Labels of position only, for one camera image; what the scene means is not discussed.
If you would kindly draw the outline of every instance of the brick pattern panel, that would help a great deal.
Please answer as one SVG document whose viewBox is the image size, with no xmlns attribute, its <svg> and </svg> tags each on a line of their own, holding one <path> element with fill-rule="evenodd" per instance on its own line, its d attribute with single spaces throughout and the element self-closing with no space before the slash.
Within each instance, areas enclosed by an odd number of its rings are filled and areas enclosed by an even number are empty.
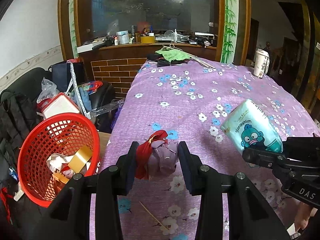
<svg viewBox="0 0 320 240">
<path fill-rule="evenodd" d="M 146 60 L 146 58 L 125 58 L 92 61 L 94 79 L 111 82 L 116 91 L 116 98 L 125 98 L 134 77 Z"/>
</svg>

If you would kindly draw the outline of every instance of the tissue pack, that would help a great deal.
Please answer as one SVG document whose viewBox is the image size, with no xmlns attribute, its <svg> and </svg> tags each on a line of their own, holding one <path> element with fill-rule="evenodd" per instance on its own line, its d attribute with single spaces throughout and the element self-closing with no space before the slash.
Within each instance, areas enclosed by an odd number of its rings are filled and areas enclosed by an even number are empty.
<svg viewBox="0 0 320 240">
<path fill-rule="evenodd" d="M 242 154 L 250 147 L 281 153 L 282 140 L 269 119 L 250 99 L 242 102 L 220 126 Z"/>
</svg>

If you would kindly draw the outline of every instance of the purple floral tablecloth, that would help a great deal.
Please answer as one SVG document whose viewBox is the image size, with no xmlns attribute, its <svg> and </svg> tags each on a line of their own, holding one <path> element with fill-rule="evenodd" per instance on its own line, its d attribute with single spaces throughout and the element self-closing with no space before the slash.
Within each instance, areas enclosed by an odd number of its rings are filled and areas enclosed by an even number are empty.
<svg viewBox="0 0 320 240">
<path fill-rule="evenodd" d="M 271 170 L 247 164 L 220 130 L 220 124 L 232 109 L 250 98 L 264 110 L 282 140 L 288 136 L 319 134 L 316 125 L 303 106 L 268 76 L 258 79 L 252 75 L 252 68 L 205 61 L 215 69 L 195 61 L 163 68 L 149 63 L 142 66 L 127 94 L 100 170 L 127 154 L 132 141 L 141 144 L 156 130 L 163 129 L 168 138 L 186 141 L 191 153 L 218 172 L 230 175 L 244 172 L 284 225 L 291 225 L 296 200 L 282 193 Z M 224 239 L 228 239 L 226 196 L 223 200 Z M 168 230 L 163 229 L 139 201 Z M 135 179 L 129 195 L 119 197 L 118 204 L 124 239 L 191 240 L 195 237 L 200 197 L 189 194 L 179 163 L 175 173 L 165 179 Z M 95 239 L 94 212 L 93 196 L 91 239 Z"/>
</svg>

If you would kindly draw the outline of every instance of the red plastic basket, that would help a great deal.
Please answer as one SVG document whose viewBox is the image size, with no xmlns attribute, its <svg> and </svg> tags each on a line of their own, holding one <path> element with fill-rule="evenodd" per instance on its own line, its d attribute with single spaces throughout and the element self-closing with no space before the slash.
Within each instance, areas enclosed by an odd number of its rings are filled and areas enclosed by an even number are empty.
<svg viewBox="0 0 320 240">
<path fill-rule="evenodd" d="M 48 207 L 56 194 L 46 160 L 53 153 L 74 155 L 83 145 L 93 152 L 85 174 L 90 176 L 100 165 L 100 139 L 92 122 L 81 114 L 65 113 L 38 124 L 24 141 L 18 158 L 18 176 L 25 194 L 34 203 Z"/>
</svg>

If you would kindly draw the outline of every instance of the red ribbon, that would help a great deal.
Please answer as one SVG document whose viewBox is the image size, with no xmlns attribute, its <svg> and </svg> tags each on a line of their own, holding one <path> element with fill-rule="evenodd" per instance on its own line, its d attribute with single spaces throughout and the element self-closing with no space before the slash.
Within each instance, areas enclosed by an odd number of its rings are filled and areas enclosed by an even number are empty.
<svg viewBox="0 0 320 240">
<path fill-rule="evenodd" d="M 0 198 L 3 202 L 5 211 L 7 213 L 7 221 L 10 223 L 10 210 L 9 210 L 9 205 L 7 203 L 7 198 L 13 198 L 13 196 L 8 194 L 8 190 L 6 187 L 3 187 L 0 189 Z"/>
<path fill-rule="evenodd" d="M 143 179 L 147 175 L 147 170 L 145 168 L 145 165 L 148 163 L 148 160 L 152 153 L 151 143 L 153 141 L 160 141 L 160 140 L 163 140 L 166 143 L 168 143 L 168 141 L 166 140 L 167 136 L 168 134 L 165 130 L 156 131 L 154 134 L 152 134 L 149 137 L 149 139 L 145 143 L 137 147 L 137 151 L 136 151 L 137 169 L 136 169 L 136 175 L 135 175 L 137 179 Z"/>
</svg>

